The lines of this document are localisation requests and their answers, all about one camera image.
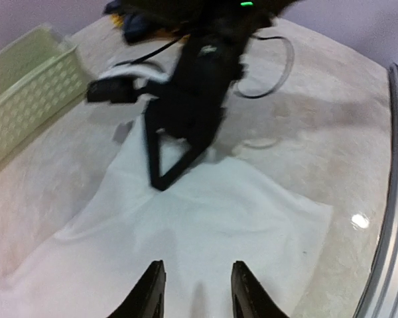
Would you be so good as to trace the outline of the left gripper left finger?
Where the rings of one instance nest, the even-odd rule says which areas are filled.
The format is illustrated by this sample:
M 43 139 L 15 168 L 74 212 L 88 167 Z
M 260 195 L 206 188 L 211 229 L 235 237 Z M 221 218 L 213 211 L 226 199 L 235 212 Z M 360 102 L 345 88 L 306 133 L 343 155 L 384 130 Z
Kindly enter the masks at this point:
M 165 285 L 164 262 L 154 260 L 108 318 L 163 318 Z

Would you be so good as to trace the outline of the white cloth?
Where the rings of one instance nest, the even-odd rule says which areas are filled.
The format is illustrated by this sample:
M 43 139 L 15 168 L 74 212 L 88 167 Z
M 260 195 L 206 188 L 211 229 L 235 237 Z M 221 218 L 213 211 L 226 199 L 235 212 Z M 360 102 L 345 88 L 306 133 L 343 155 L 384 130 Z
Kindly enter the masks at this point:
M 230 317 L 237 260 L 291 314 L 332 213 L 213 149 L 157 191 L 138 119 L 87 206 L 0 280 L 0 317 L 106 317 L 154 260 L 165 263 L 166 317 Z

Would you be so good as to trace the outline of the green plastic basket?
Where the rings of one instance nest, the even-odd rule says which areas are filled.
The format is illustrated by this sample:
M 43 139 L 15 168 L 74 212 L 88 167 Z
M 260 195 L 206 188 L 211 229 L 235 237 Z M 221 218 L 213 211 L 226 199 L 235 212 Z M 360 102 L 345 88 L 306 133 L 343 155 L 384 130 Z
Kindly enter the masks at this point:
M 0 51 L 0 162 L 61 109 L 82 97 L 91 75 L 77 46 L 51 25 Z

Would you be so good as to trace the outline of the front aluminium rail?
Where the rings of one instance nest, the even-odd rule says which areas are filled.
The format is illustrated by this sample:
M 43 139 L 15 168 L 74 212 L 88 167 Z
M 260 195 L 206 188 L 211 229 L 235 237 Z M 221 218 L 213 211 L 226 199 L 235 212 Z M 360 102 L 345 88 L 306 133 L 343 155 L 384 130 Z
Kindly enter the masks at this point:
M 383 224 L 355 317 L 398 317 L 398 64 L 388 70 L 391 170 Z

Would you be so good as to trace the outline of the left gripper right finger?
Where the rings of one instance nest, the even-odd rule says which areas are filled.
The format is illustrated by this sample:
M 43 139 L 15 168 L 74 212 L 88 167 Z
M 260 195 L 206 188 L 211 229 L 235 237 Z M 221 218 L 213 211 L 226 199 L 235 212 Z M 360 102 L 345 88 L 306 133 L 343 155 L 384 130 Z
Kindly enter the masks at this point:
M 245 262 L 233 263 L 231 287 L 235 318 L 288 318 Z

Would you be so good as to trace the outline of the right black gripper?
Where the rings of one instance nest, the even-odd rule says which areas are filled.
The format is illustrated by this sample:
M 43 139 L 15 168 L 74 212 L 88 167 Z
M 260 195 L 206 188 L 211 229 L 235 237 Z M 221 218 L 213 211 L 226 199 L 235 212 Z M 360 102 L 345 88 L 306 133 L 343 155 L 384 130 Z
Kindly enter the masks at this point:
M 241 74 L 239 58 L 247 42 L 245 36 L 192 34 L 170 79 L 151 86 L 156 99 L 147 105 L 144 123 L 153 188 L 168 189 L 206 150 L 193 146 L 208 146 L 214 141 L 224 118 L 222 104 L 229 86 Z M 192 145 L 163 175 L 159 129 Z

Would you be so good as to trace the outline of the navy folded garment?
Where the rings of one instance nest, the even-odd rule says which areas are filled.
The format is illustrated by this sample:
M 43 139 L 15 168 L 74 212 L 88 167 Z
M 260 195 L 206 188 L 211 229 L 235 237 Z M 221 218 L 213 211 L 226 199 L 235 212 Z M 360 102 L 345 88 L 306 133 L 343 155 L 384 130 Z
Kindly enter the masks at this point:
M 127 44 L 144 41 L 150 35 L 162 28 L 145 15 L 132 9 L 125 9 L 121 1 L 110 1 L 103 9 L 104 15 L 109 15 L 114 27 L 122 32 Z

